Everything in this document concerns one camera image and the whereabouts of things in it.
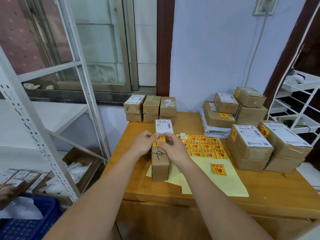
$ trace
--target open cardboard box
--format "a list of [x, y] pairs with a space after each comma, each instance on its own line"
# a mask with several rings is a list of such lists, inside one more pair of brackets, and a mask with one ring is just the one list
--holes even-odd
[[[98, 148], [88, 148], [88, 150], [98, 154], [102, 155], [100, 149]], [[72, 148], [62, 159], [67, 165], [70, 165], [71, 163], [81, 163], [83, 166], [88, 166], [90, 163], [89, 169], [86, 171], [86, 173], [83, 175], [81, 180], [76, 184], [81, 194], [83, 194], [89, 185], [92, 177], [94, 176], [94, 173], [98, 169], [99, 165], [101, 164], [102, 160], [100, 158], [91, 156], [90, 154], [81, 151], [78, 148]], [[58, 201], [64, 205], [64, 206], [70, 206], [72, 205], [72, 201], [68, 196], [63, 196], [59, 194], [50, 194], [50, 193], [42, 193], [38, 190], [46, 186], [46, 182], [50, 180], [50, 177], [46, 176], [46, 178], [33, 190], [33, 193], [37, 195], [43, 195], [43, 196], [51, 196], [58, 199]]]

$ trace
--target white storage rack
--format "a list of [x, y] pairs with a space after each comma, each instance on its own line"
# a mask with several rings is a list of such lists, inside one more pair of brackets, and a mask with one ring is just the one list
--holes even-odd
[[[276, 98], [274, 99], [274, 101], [271, 105], [271, 109], [268, 112], [268, 119], [271, 118], [274, 121], [278, 121], [279, 118], [295, 117], [294, 123], [291, 125], [290, 129], [294, 133], [297, 133], [297, 134], [314, 133], [316, 135], [316, 137], [315, 137], [314, 141], [311, 143], [311, 145], [314, 146], [320, 138], [320, 134], [317, 133], [318, 128], [320, 128], [320, 123], [318, 123], [317, 121], [314, 121], [313, 119], [311, 119], [310, 117], [305, 115], [304, 112], [309, 107], [309, 108], [313, 109], [314, 111], [320, 113], [320, 111], [318, 109], [309, 105], [311, 100], [313, 99], [314, 95], [317, 93], [318, 89], [320, 88], [320, 77], [310, 75], [305, 72], [294, 71], [294, 74], [298, 74], [298, 73], [305, 76], [305, 78], [306, 78], [305, 83], [297, 84], [297, 85], [283, 84], [281, 89], [279, 90]], [[313, 92], [310, 93], [310, 92], [305, 91], [305, 90], [309, 90], [309, 89], [313, 89]], [[307, 99], [306, 103], [304, 103], [304, 102], [302, 102], [292, 96], [292, 93], [297, 92], [297, 91], [300, 91], [300, 92], [303, 92], [303, 93], [309, 95], [309, 98]], [[304, 104], [304, 106], [301, 109], [301, 111], [298, 113], [297, 111], [292, 109], [292, 107], [289, 104], [287, 104], [281, 100], [281, 98], [283, 98], [283, 97], [290, 97], [290, 98]], [[294, 114], [289, 114], [287, 112], [288, 109], [290, 111], [292, 111]], [[284, 112], [287, 115], [278, 116], [278, 117], [273, 117], [270, 115], [270, 114], [280, 113], [280, 112]], [[298, 122], [302, 122], [306, 126], [296, 127]]]
[[[80, 197], [80, 192], [70, 176], [62, 156], [51, 140], [51, 136], [66, 141], [68, 144], [81, 149], [107, 162], [110, 150], [102, 127], [98, 107], [89, 78], [84, 54], [81, 48], [78, 31], [68, 0], [56, 0], [59, 12], [67, 34], [73, 56], [73, 62], [45, 68], [22, 75], [16, 75], [2, 48], [0, 48], [0, 91], [5, 100], [0, 101], [0, 150], [6, 152], [18, 150], [21, 141], [27, 138], [29, 143], [21, 146], [21, 152], [31, 149], [41, 155], [42, 160], [50, 165], [50, 169], [64, 185], [72, 202]], [[22, 82], [75, 67], [87, 104], [64, 104], [48, 102], [31, 102]], [[77, 117], [88, 110], [103, 157], [73, 143], [59, 135]], [[16, 136], [17, 131], [24, 133]]]

